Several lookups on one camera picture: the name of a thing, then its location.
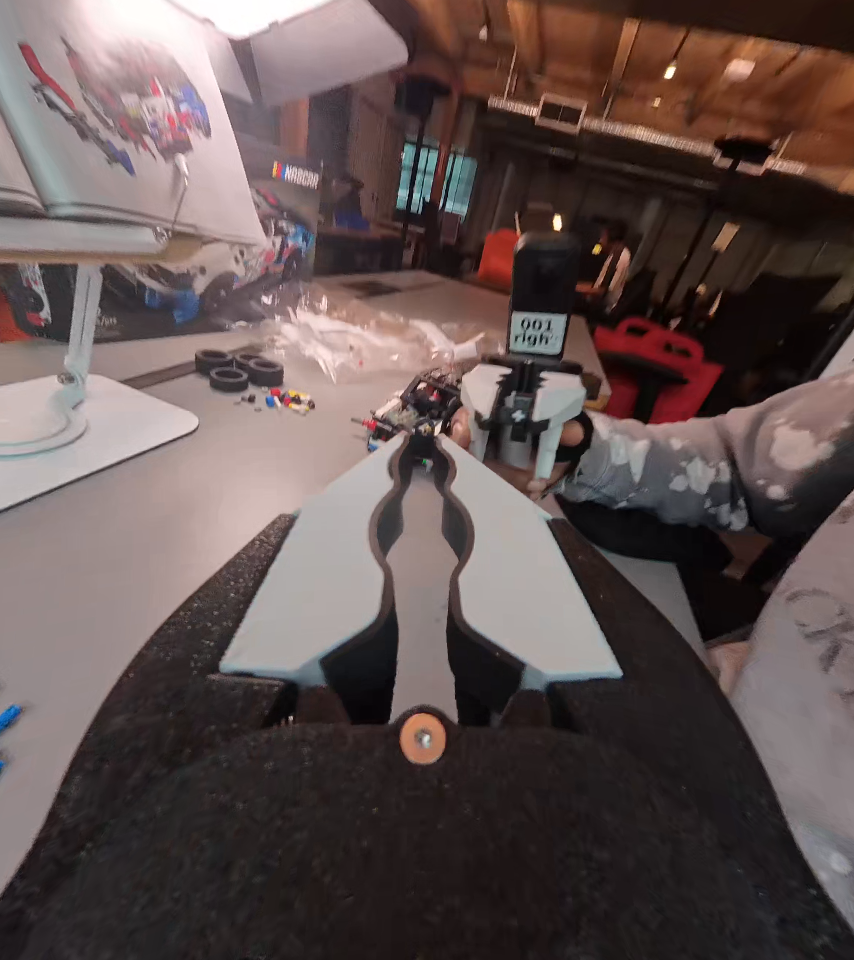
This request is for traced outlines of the person's grey sweatshirt torso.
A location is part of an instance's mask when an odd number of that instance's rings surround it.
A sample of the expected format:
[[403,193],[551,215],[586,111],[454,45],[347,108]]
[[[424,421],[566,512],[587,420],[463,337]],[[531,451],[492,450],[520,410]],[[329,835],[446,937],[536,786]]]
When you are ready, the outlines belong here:
[[764,607],[731,702],[797,846],[854,931],[854,489]]

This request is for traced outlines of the toy instruction book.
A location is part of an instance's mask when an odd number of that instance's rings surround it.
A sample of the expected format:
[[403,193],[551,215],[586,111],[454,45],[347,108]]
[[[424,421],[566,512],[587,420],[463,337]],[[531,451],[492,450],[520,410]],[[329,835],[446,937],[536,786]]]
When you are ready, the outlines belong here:
[[51,221],[264,241],[201,26],[169,2],[0,2],[1,186]]

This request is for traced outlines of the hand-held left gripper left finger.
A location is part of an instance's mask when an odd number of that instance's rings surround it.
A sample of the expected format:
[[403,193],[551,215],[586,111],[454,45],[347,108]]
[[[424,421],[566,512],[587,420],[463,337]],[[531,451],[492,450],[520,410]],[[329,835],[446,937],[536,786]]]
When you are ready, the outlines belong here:
[[326,683],[324,662],[389,612],[386,558],[404,529],[408,447],[394,438],[305,502],[222,656],[223,675]]

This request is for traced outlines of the toy set box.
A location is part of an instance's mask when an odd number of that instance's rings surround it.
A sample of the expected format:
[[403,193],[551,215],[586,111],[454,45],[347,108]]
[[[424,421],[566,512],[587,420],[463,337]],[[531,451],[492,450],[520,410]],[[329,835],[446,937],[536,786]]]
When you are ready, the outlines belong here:
[[[320,174],[249,136],[241,153],[264,240],[208,243],[179,263],[103,267],[96,344],[257,326],[280,288],[312,272]],[[0,265],[0,344],[67,342],[76,273],[74,265]]]

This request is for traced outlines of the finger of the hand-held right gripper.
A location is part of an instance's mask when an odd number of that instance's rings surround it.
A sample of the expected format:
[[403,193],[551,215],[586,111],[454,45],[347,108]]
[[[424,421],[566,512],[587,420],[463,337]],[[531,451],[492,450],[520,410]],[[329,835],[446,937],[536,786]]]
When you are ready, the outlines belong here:
[[498,425],[505,366],[474,366],[461,378],[461,407],[470,423],[469,451],[476,460],[484,460],[490,431]]
[[580,374],[542,373],[533,402],[537,451],[533,476],[549,480],[565,424],[582,412],[586,388]]

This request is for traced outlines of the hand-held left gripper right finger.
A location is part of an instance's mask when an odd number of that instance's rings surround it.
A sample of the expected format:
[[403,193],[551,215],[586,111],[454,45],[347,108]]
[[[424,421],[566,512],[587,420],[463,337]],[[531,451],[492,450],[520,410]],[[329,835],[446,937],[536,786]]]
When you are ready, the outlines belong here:
[[457,573],[466,627],[518,662],[521,686],[622,678],[551,517],[450,438],[437,448],[451,463],[449,502],[467,522]]

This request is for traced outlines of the partly built toy car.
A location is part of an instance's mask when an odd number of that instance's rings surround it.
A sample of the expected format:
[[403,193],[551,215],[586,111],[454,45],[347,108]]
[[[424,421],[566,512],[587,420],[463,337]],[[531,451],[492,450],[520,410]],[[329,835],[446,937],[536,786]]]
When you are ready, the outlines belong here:
[[367,452],[379,450],[398,436],[447,433],[461,407],[464,374],[462,367],[429,369],[367,415],[352,416],[351,424],[364,432]]

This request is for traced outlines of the heap of small coloured parts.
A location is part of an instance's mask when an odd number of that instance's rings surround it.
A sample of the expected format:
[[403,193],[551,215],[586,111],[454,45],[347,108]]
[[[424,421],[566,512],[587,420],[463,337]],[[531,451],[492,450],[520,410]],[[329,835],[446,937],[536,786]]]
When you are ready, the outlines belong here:
[[288,411],[300,416],[308,415],[315,410],[315,401],[308,393],[298,390],[283,390],[279,387],[251,388],[242,393],[233,403],[238,407],[277,412]]

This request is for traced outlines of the heap of clear plastic bags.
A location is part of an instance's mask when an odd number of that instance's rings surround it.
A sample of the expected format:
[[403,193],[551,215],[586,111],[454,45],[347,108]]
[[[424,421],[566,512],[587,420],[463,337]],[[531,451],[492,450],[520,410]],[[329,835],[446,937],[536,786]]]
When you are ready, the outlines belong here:
[[312,362],[333,383],[388,374],[468,367],[504,346],[476,320],[434,320],[423,309],[383,309],[371,300],[313,286],[279,305],[261,324],[267,347],[286,359]]

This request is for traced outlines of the person's right forearm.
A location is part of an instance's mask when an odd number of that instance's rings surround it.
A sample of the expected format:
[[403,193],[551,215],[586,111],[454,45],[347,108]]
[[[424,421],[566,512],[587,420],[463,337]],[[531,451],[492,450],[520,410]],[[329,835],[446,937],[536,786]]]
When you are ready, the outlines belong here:
[[725,414],[642,424],[589,414],[562,502],[769,537],[854,531],[854,367]]

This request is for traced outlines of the person's right hand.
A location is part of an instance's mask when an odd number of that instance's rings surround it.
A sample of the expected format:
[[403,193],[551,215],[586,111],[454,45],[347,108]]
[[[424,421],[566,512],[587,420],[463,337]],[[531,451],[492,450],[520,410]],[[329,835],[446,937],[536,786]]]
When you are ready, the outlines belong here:
[[542,496],[553,491],[576,472],[579,461],[589,450],[593,433],[592,420],[585,411],[580,411],[566,421],[560,433],[551,475],[543,481]]

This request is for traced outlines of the white book stand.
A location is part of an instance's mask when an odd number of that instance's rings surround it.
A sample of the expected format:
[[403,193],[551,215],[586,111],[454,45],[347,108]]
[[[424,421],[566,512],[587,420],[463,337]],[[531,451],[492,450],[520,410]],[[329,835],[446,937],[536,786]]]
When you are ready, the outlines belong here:
[[91,373],[102,270],[106,265],[187,257],[205,240],[228,241],[246,226],[263,238],[247,184],[218,200],[214,225],[159,227],[0,215],[0,263],[48,261],[77,268],[63,365],[49,375],[0,386],[0,514],[192,434],[195,414],[139,396]]

